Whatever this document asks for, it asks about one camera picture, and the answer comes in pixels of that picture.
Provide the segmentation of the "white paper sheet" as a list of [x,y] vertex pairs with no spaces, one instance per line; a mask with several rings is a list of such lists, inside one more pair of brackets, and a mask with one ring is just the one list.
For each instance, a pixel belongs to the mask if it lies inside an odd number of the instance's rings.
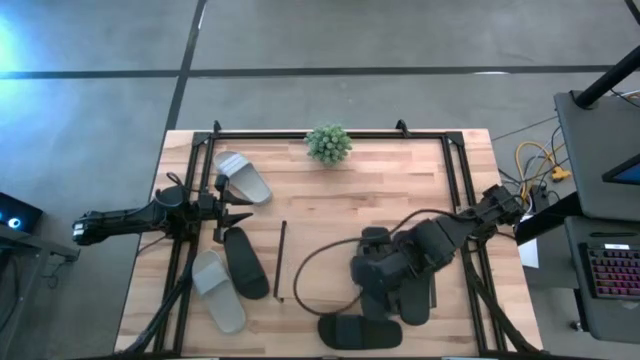
[[539,268],[538,243],[536,238],[519,245],[518,251],[523,267]]

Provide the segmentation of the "grey rubber slide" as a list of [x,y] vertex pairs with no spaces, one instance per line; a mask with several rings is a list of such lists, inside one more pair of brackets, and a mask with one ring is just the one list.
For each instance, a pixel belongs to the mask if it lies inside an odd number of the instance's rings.
[[246,314],[220,256],[213,250],[199,253],[192,265],[192,282],[196,292],[225,334],[242,331]]
[[218,172],[227,176],[230,184],[247,200],[259,205],[271,200],[271,189],[253,163],[243,154],[223,151],[216,154],[213,161]]

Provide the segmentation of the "grey side table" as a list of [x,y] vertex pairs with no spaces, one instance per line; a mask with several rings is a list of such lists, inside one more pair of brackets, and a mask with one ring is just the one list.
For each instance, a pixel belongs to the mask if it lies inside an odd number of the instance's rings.
[[23,267],[17,267],[15,305],[10,309],[11,315],[6,324],[2,325],[3,321],[0,322],[0,360],[6,360],[19,324],[36,299],[49,258],[56,255],[64,262],[75,262],[80,250],[14,230],[6,225],[0,225],[0,245],[11,247],[14,259],[24,262]]

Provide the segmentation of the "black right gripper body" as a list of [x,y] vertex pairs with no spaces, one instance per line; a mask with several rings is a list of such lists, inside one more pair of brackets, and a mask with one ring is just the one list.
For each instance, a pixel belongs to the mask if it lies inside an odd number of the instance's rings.
[[400,251],[356,255],[351,259],[350,271],[353,282],[365,295],[377,301],[384,301],[404,281],[416,278],[409,257]]

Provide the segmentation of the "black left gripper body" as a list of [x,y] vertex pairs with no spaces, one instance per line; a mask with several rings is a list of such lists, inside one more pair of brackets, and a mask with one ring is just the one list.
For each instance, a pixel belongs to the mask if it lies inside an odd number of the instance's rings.
[[214,181],[216,193],[209,189],[209,184],[201,183],[198,194],[198,205],[200,218],[202,220],[215,220],[213,241],[219,244],[224,243],[225,216],[230,200],[229,178],[226,175],[217,175]]

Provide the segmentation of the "black aluminium table frame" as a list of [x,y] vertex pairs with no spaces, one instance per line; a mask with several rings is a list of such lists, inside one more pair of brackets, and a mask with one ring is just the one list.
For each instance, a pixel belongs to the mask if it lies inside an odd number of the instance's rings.
[[[270,202],[242,206],[241,221],[265,269],[269,294],[244,300],[242,331],[222,333],[197,294],[172,309],[165,349],[185,358],[313,357],[337,351],[320,339],[319,311],[300,298],[277,297],[284,235],[289,220],[409,227],[439,211],[458,212],[499,182],[489,133],[484,129],[356,130],[352,150],[326,167],[307,155],[302,130],[221,131],[211,154],[235,151],[248,158],[272,190]],[[503,311],[533,346],[541,338],[518,247],[503,228],[482,251],[457,254],[435,276],[435,305],[427,323],[404,325],[391,357],[466,357],[502,350],[510,340],[469,288],[467,268],[488,282]]]

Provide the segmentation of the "black diagonal beam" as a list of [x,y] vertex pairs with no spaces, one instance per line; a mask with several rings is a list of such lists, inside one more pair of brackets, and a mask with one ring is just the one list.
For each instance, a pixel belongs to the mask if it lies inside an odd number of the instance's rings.
[[581,216],[582,214],[578,193],[573,192],[516,225],[514,231],[516,243],[522,245],[529,242],[539,235],[563,225],[566,217]]

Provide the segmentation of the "black pole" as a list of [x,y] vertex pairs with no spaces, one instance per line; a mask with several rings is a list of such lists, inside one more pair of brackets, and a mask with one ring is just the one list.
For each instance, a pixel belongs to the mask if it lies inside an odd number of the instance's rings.
[[605,93],[612,90],[638,68],[640,68],[640,45],[616,63],[586,90],[578,95],[573,95],[574,103],[582,109],[590,108]]

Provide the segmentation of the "black rubber slide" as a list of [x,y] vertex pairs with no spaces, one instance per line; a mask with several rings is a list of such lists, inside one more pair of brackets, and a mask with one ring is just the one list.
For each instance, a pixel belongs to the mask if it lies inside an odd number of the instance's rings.
[[[360,241],[357,254],[368,260],[381,260],[391,249],[391,237],[385,227],[367,227],[361,232],[363,240]],[[363,315],[373,321],[388,319],[387,296],[381,290],[362,289],[361,308]]]
[[399,289],[399,313],[408,325],[420,326],[429,320],[431,279],[428,276],[405,280]]
[[239,294],[250,300],[259,300],[269,294],[265,271],[246,233],[238,227],[224,234],[224,249],[231,279]]
[[362,315],[326,315],[318,320],[322,342],[335,350],[376,350],[399,346],[401,326],[391,320],[369,320]]

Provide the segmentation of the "grey desk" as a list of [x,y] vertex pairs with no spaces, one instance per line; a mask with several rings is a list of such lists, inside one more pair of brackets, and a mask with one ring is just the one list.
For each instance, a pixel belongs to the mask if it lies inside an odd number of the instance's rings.
[[640,246],[640,186],[602,181],[605,172],[640,154],[640,109],[613,97],[590,110],[570,94],[554,100],[583,211],[564,220],[581,325],[598,340],[640,344],[640,301],[593,298],[579,250],[580,244]]

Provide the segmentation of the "black monitor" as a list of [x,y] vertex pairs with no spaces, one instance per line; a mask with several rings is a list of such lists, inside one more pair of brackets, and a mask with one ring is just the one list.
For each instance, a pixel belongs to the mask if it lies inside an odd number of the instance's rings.
[[640,154],[605,172],[602,181],[640,186]]

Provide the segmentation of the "green plant in white pot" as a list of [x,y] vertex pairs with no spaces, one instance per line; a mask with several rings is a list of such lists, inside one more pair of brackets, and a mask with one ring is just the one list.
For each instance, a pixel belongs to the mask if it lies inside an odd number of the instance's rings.
[[326,166],[343,162],[352,150],[352,139],[340,125],[316,127],[304,137],[307,155]]

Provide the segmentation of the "backlit black keyboard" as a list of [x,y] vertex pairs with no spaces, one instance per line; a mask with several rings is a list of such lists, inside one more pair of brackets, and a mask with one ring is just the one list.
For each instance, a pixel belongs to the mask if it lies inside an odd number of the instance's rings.
[[640,301],[640,246],[580,244],[579,250],[593,298]]

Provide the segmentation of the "black device with blue light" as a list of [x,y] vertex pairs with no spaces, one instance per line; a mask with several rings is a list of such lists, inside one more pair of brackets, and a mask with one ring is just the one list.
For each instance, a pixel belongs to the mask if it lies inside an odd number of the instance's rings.
[[0,224],[33,234],[42,214],[41,209],[0,192]]

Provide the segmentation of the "wooden shelf with black legs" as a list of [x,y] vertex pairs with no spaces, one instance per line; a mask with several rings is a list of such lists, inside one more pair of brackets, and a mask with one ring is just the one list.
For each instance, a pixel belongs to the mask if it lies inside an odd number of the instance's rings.
[[277,297],[294,303],[300,298],[317,311],[347,305],[359,288],[350,277],[349,263],[356,253],[355,243],[325,250],[309,262],[313,251],[340,240],[361,235],[362,224],[313,223],[289,220],[286,225]]

